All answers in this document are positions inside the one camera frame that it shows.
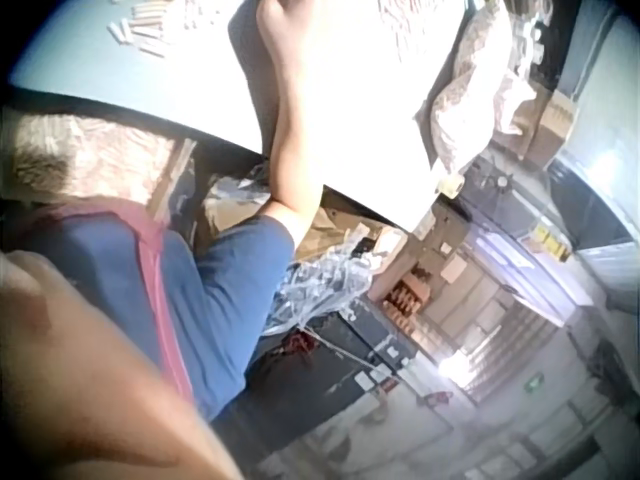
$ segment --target red object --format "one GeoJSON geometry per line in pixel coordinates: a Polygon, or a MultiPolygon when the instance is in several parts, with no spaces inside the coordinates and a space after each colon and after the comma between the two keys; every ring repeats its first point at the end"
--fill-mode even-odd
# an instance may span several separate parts
{"type": "Polygon", "coordinates": [[[164,247],[165,226],[151,219],[146,209],[137,203],[118,198],[96,198],[77,203],[45,207],[36,210],[17,230],[15,238],[37,228],[46,227],[65,218],[112,213],[133,230],[138,241],[138,261],[151,309],[154,313],[158,343],[162,352],[165,374],[178,393],[193,401],[193,392],[180,346],[173,329],[164,291],[160,258],[164,247]]]}
{"type": "Polygon", "coordinates": [[[449,400],[453,397],[453,392],[433,392],[420,397],[420,404],[426,405],[429,408],[437,407],[438,405],[449,405],[449,400]]]}

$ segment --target hand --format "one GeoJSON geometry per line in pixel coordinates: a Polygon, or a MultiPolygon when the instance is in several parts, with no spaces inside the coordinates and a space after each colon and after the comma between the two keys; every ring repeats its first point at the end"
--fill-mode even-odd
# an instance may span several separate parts
{"type": "Polygon", "coordinates": [[[332,0],[262,0],[257,21],[271,55],[281,95],[296,98],[329,72],[333,50],[330,33],[332,0]]]}

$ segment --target white table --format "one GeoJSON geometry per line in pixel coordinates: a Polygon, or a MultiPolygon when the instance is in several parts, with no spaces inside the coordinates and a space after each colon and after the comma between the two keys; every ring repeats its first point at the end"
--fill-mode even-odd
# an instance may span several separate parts
{"type": "MultiPolygon", "coordinates": [[[[130,18],[135,3],[69,0],[34,38],[10,82],[126,107],[268,151],[277,97],[252,2],[229,0],[216,28],[193,42],[197,48],[178,49],[165,59],[120,46],[108,32],[110,21],[130,18]]],[[[336,134],[324,150],[324,180],[412,231],[435,200],[444,174],[439,162],[431,171],[412,118],[428,88],[399,68],[393,42],[377,21],[377,2],[368,2],[368,10],[362,2],[342,5],[349,29],[358,35],[340,49],[349,73],[333,79],[341,88],[334,87],[332,95],[343,95],[340,104],[348,108],[335,112],[336,134]],[[357,15],[349,11],[355,7],[357,15]]],[[[431,85],[434,78],[420,80],[431,85]]]]}

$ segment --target skin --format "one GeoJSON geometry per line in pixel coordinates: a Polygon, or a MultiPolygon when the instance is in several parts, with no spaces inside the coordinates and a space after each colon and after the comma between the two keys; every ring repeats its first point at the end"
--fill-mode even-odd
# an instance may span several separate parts
{"type": "MultiPolygon", "coordinates": [[[[329,4],[262,0],[258,9],[280,91],[272,196],[260,214],[296,245],[322,193],[329,4]]],[[[0,311],[3,413],[52,478],[241,478],[195,409],[45,258],[0,253],[0,311]]]]}

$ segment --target pile of wooden sticks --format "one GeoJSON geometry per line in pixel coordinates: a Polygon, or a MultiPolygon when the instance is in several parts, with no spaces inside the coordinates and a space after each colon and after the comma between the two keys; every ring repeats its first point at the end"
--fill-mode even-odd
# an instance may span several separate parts
{"type": "Polygon", "coordinates": [[[119,44],[165,57],[189,30],[214,25],[221,1],[149,0],[132,7],[132,18],[111,22],[107,28],[119,44]]]}

